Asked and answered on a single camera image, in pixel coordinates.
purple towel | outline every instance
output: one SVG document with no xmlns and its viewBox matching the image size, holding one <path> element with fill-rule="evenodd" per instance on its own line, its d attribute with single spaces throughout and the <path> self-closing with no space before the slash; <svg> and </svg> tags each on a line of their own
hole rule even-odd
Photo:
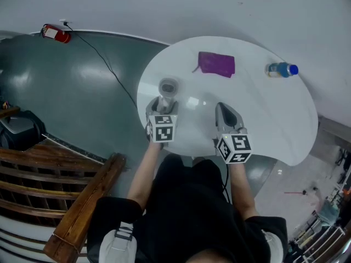
<svg viewBox="0 0 351 263">
<path fill-rule="evenodd" d="M 199 52 L 197 68 L 202 73 L 215 73 L 230 78 L 235 73 L 235 61 L 231 55 L 220 55 L 210 52 Z"/>
</svg>

plastic bottle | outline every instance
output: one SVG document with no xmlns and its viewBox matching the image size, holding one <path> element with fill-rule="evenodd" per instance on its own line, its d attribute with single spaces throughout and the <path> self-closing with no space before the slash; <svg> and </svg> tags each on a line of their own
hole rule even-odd
<svg viewBox="0 0 351 263">
<path fill-rule="evenodd" d="M 284 77 L 288 78 L 298 74 L 298 67 L 294 64 L 286 62 L 267 64 L 265 72 L 269 77 Z"/>
</svg>

red fire extinguisher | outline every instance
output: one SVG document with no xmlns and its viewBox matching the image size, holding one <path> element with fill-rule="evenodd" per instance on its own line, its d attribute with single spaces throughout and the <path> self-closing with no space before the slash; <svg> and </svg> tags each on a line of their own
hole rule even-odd
<svg viewBox="0 0 351 263">
<path fill-rule="evenodd" d="M 40 31 L 43 38 L 51 38 L 62 43 L 68 43 L 71 40 L 71 35 L 51 24 L 44 24 Z"/>
</svg>

gray floor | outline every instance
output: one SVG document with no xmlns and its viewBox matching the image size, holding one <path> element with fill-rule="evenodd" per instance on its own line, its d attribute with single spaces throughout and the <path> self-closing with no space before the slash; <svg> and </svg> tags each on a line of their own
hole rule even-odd
<svg viewBox="0 0 351 263">
<path fill-rule="evenodd" d="M 145 67 L 166 47 L 127 37 L 80 34 L 100 51 L 135 99 Z M 104 158 L 113 152 L 127 156 L 128 169 L 112 189 L 112 195 L 125 196 L 148 142 L 135 107 L 96 52 L 74 35 L 69 44 L 19 36 L 0 42 L 1 71 L 3 99 L 31 110 L 47 132 Z M 163 151 L 160 160 L 166 154 Z M 225 178 L 223 162 L 211 159 Z M 183 160 L 190 165 L 189 157 Z M 254 195 L 274 164 L 274 159 L 262 156 L 247 162 Z"/>
<path fill-rule="evenodd" d="M 285 218 L 291 239 L 302 232 L 301 228 L 311 218 L 312 212 L 319 212 L 322 207 L 323 202 L 312 188 L 317 187 L 324 200 L 334 191 L 343 172 L 342 166 L 328 164 L 312 155 L 294 167 L 278 161 L 255 198 L 256 209 L 262 216 Z M 287 193 L 303 190 L 307 195 Z"/>
</svg>

electrical cord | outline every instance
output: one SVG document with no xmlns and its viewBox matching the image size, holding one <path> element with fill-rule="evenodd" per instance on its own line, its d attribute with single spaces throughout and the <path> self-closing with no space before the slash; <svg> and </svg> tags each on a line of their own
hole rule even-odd
<svg viewBox="0 0 351 263">
<path fill-rule="evenodd" d="M 85 42 L 86 44 L 88 44 L 90 47 L 92 47 L 95 52 L 99 55 L 99 57 L 101 57 L 101 59 L 104 61 L 105 65 L 107 66 L 107 68 L 110 70 L 110 72 L 116 77 L 117 81 L 119 82 L 119 84 L 122 86 L 122 88 L 124 89 L 124 91 L 128 94 L 129 98 L 131 99 L 131 101 L 133 102 L 134 106 L 136 109 L 138 109 L 137 104 L 135 103 L 134 99 L 132 98 L 131 94 L 127 91 L 127 89 L 123 86 L 123 84 L 121 83 L 121 81 L 119 80 L 119 78 L 117 77 L 117 75 L 114 73 L 114 71 L 112 70 L 112 68 L 109 67 L 109 65 L 107 64 L 106 60 L 104 59 L 104 57 L 99 53 L 99 51 L 93 46 L 91 45 L 88 41 L 84 40 L 76 31 L 74 31 L 69 25 L 68 22 L 65 21 L 64 22 L 64 26 L 67 26 L 77 37 L 79 37 L 83 42 Z"/>
<path fill-rule="evenodd" d="M 109 71 L 116 77 L 117 81 L 119 82 L 119 84 L 122 86 L 122 88 L 124 89 L 124 91 L 128 94 L 129 98 L 131 99 L 131 101 L 133 102 L 134 106 L 136 109 L 138 109 L 137 104 L 135 103 L 134 99 L 132 98 L 131 94 L 127 91 L 127 89 L 123 86 L 123 84 L 121 83 L 121 81 L 119 80 L 119 78 L 117 77 L 117 75 L 114 73 L 114 71 L 112 70 L 112 68 L 110 68 L 110 66 L 107 64 L 106 60 L 104 59 L 104 57 L 99 53 L 99 51 L 93 46 L 91 45 L 88 41 L 86 41 L 84 38 L 82 38 L 76 31 L 74 31 L 69 25 L 68 22 L 64 22 L 64 26 L 68 27 L 77 37 L 79 37 L 83 42 L 85 42 L 87 45 L 89 45 L 91 48 L 93 48 L 95 50 L 95 52 L 99 55 L 99 57 L 101 57 L 101 59 L 104 61 L 105 65 L 107 66 L 107 68 L 109 69 Z M 223 186 L 223 191 L 225 192 L 226 196 L 227 196 L 227 200 L 228 203 L 230 203 L 230 199 L 229 199 L 229 194 L 227 191 L 227 184 L 228 184 L 228 178 L 229 178 L 229 168 L 227 165 L 227 177 L 225 179 L 225 184 L 222 183 Z"/>
<path fill-rule="evenodd" d="M 227 184 L 228 184 L 228 178 L 229 178 L 229 167 L 228 167 L 227 164 L 226 164 L 226 166 L 227 166 L 227 177 L 225 178 L 225 184 L 223 184 L 223 182 L 222 182 L 222 185 L 223 185 L 222 193 L 225 192 L 225 194 L 227 196 L 227 201 L 228 201 L 228 203 L 230 203 L 229 194 L 228 194 L 228 191 L 227 191 Z"/>
</svg>

